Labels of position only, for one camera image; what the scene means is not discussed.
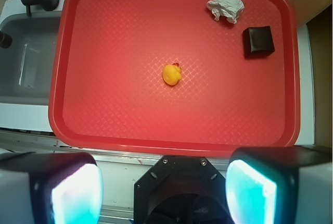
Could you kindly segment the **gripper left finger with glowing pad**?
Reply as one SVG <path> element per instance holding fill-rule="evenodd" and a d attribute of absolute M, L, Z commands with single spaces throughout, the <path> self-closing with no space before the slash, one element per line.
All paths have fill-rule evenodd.
<path fill-rule="evenodd" d="M 102 202 L 89 153 L 1 154 L 1 223 L 98 223 Z"/>

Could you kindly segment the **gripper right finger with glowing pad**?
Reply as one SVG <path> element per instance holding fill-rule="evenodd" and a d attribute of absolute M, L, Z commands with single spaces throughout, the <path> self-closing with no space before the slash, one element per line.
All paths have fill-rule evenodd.
<path fill-rule="evenodd" d="M 332 149 L 238 148 L 225 192 L 234 223 L 332 223 Z"/>

